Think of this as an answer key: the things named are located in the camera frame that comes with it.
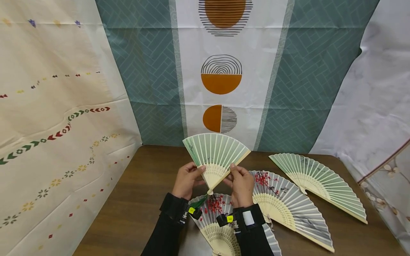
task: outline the black sleeve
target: black sleeve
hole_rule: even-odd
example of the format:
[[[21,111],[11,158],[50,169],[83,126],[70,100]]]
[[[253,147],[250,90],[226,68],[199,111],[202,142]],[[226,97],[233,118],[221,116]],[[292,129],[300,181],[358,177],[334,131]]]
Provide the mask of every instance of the black sleeve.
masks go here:
[[[262,216],[262,212],[260,211],[259,205],[254,204],[248,207],[246,210],[252,210],[253,213],[260,213]],[[268,240],[265,236],[265,231],[263,230],[262,225],[265,223],[263,220],[259,221],[258,224],[247,226],[247,231],[241,231],[236,233],[236,238],[239,243],[239,247],[241,248],[241,255],[242,256],[272,256],[273,252],[271,247],[269,246]]]
[[[183,198],[168,193],[160,208],[161,214],[141,256],[171,256],[178,254],[179,234],[184,226]]]

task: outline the curtain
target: curtain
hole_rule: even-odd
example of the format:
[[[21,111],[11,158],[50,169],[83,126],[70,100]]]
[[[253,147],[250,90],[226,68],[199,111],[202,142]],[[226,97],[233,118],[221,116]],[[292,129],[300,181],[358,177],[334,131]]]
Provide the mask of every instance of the curtain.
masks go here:
[[[143,142],[308,153],[378,0],[206,2],[96,0]]]
[[[405,0],[381,0],[311,153],[340,158],[410,253],[410,35]]]
[[[0,254],[71,255],[141,145],[94,1],[0,2]]]

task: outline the green tassel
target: green tassel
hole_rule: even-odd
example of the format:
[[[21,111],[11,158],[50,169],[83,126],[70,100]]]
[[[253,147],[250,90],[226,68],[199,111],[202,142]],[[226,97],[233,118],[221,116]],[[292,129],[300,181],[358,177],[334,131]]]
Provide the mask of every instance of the green tassel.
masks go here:
[[[206,201],[206,199],[208,199],[208,195],[205,195],[203,199],[199,200],[198,202],[192,203],[191,207],[198,209],[201,207],[201,205]]]

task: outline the person's right hand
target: person's right hand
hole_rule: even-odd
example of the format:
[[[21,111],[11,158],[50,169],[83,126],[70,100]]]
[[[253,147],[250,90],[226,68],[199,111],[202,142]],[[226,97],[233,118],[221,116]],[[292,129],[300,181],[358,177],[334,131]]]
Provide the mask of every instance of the person's right hand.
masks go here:
[[[234,208],[253,205],[253,175],[247,169],[231,164],[231,174],[223,182],[232,188],[232,204]]]

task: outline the hand fan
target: hand fan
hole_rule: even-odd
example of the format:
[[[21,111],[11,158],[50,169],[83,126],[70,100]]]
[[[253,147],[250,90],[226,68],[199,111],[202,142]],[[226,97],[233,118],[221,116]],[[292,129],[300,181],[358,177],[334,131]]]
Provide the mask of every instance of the hand fan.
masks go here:
[[[189,201],[190,205],[201,201],[206,195]],[[201,233],[211,246],[214,255],[241,255],[241,249],[234,234],[232,224],[220,227],[216,218],[224,214],[231,214],[233,206],[230,195],[213,194],[208,197],[201,207],[202,216],[199,220],[192,218]],[[275,256],[281,256],[278,242],[267,224],[263,224],[265,236]]]
[[[251,171],[255,177],[253,201],[262,213],[331,252],[333,241],[322,214],[300,189],[285,178],[265,171]]]
[[[202,177],[208,194],[229,174],[230,164],[239,164],[251,151],[239,141],[223,134],[197,134],[183,140],[196,166],[206,165]]]
[[[305,195],[306,190],[309,190],[367,224],[362,203],[349,185],[334,171],[305,156],[276,154],[269,158]]]

